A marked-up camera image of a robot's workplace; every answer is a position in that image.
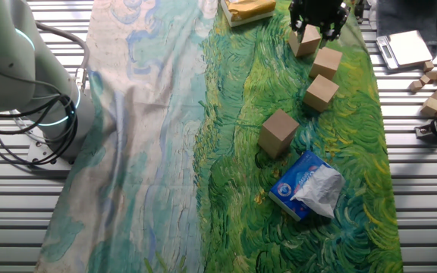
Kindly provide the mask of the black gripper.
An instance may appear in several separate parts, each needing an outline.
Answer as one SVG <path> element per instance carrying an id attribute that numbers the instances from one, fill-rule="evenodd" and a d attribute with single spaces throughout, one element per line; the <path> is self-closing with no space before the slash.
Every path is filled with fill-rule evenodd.
<path id="1" fill-rule="evenodd" d="M 304 21 L 321 21 L 322 38 L 332 41 L 340 36 L 349 13 L 342 0 L 293 0 L 290 25 L 295 33 L 304 33 Z"/>

